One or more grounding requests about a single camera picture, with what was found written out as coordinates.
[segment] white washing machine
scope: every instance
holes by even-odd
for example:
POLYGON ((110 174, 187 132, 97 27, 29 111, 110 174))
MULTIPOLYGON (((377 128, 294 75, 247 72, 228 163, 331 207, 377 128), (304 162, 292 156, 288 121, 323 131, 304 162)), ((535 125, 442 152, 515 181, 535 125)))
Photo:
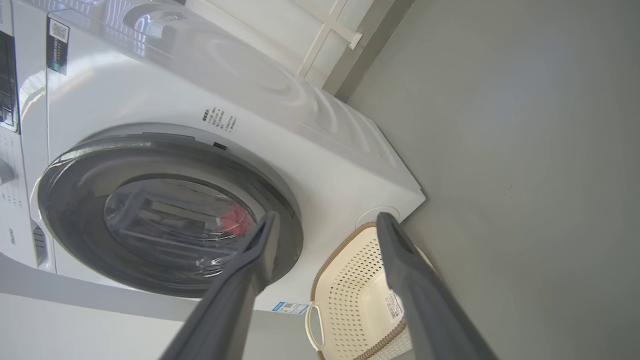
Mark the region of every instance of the white washing machine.
POLYGON ((21 263, 197 299, 277 211, 255 308, 302 312, 282 303, 356 226, 425 199, 370 119, 171 0, 0 1, 0 250, 21 263))

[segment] brown braided rim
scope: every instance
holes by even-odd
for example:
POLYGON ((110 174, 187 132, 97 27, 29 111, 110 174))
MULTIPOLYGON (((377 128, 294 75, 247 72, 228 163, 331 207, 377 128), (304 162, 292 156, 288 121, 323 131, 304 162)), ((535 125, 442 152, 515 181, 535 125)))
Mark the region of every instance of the brown braided rim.
MULTIPOLYGON (((322 276, 324 271, 329 267, 329 265, 331 265, 331 262, 333 262, 333 260, 338 256, 338 254, 340 254, 340 252, 344 250, 344 248, 347 245, 349 245, 349 243, 353 241, 353 239, 355 239, 356 236, 360 235, 362 231, 365 231, 370 227, 376 227, 376 223, 368 222, 368 223, 362 224, 358 229, 356 229, 356 231, 351 233, 351 235, 349 235, 349 237, 346 238, 340 244, 340 246, 338 246, 338 248, 332 252, 331 256, 329 256, 329 258, 324 262, 324 264, 320 268, 320 271, 318 271, 318 273, 316 274, 316 278, 314 279, 314 284, 311 286, 311 301, 316 301, 316 288, 318 285, 318 281, 320 281, 320 276, 322 276)), ((391 341, 393 341, 398 335, 400 335, 400 333, 404 330, 405 327, 406 327, 406 319, 403 316, 402 319, 400 319, 400 322, 398 323, 398 325, 393 330, 391 330, 377 344, 369 348, 369 350, 363 352, 362 355, 356 357, 355 360, 366 360, 372 357, 373 355, 377 354, 380 350, 382 350, 384 347, 389 345, 389 343, 391 343, 391 341)), ((324 360, 324 354, 322 353, 322 351, 318 351, 318 357, 324 360)))

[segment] white label in basket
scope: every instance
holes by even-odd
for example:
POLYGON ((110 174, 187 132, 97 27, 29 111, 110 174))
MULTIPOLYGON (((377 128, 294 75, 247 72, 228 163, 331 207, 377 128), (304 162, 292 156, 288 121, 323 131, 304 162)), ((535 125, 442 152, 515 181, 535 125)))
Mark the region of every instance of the white label in basket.
POLYGON ((287 314, 304 314, 305 310, 309 305, 307 304, 294 304, 293 302, 279 302, 273 310, 276 313, 287 313, 287 314))
POLYGON ((391 291, 391 293, 389 293, 389 295, 385 297, 385 304, 387 305, 387 310, 389 310, 389 314, 391 315, 391 320, 395 320, 398 316, 404 315, 402 302, 393 291, 391 291))

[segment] gray floor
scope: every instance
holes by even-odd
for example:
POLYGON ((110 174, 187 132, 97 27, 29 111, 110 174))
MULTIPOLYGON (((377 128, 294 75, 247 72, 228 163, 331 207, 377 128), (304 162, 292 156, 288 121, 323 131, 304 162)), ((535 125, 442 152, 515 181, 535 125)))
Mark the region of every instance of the gray floor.
POLYGON ((637 359, 637 1, 417 0, 350 99, 405 223, 503 359, 637 359))

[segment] washing machine door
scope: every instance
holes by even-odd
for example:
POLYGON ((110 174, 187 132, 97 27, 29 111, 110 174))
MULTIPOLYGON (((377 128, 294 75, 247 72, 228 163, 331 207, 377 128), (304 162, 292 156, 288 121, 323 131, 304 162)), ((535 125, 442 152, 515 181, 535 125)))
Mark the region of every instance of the washing machine door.
POLYGON ((224 149, 128 135, 62 155, 37 195, 45 225, 86 266, 141 290, 201 297, 267 211, 281 219, 272 282, 293 267, 302 227, 297 205, 283 193, 224 149))

